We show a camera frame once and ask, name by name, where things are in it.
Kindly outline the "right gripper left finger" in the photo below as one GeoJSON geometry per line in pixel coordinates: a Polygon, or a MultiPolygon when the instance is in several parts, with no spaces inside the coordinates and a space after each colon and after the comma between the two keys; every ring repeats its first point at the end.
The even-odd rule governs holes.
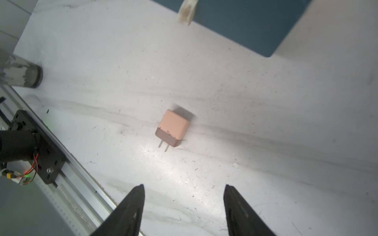
{"type": "Polygon", "coordinates": [[[144,185],[134,187],[91,236],[137,236],[145,203],[144,185]]]}

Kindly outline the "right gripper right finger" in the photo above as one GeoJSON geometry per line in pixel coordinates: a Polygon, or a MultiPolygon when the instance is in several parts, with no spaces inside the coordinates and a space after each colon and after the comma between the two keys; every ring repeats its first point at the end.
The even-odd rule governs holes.
{"type": "Polygon", "coordinates": [[[230,236],[275,236],[234,186],[225,186],[223,201],[230,236]]]}

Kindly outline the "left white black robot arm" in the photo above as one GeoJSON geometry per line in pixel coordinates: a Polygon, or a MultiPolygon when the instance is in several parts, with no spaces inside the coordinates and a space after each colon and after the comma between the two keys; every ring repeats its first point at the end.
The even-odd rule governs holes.
{"type": "Polygon", "coordinates": [[[40,137],[29,130],[1,131],[1,163],[31,160],[40,137]]]}

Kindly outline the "teal drawer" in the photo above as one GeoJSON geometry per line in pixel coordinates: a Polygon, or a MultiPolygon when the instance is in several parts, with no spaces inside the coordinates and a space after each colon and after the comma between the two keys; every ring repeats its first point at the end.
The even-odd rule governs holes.
{"type": "Polygon", "coordinates": [[[310,1],[198,1],[194,21],[270,57],[310,5],[310,1]]]}

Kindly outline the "pink plug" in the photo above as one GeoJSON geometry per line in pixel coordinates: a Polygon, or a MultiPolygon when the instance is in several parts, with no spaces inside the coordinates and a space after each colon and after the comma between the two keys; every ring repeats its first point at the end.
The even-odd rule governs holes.
{"type": "Polygon", "coordinates": [[[160,139],[158,148],[160,148],[163,143],[167,143],[165,151],[167,151],[170,146],[174,148],[178,147],[189,126],[189,120],[174,111],[167,110],[155,132],[155,135],[160,139]]]}

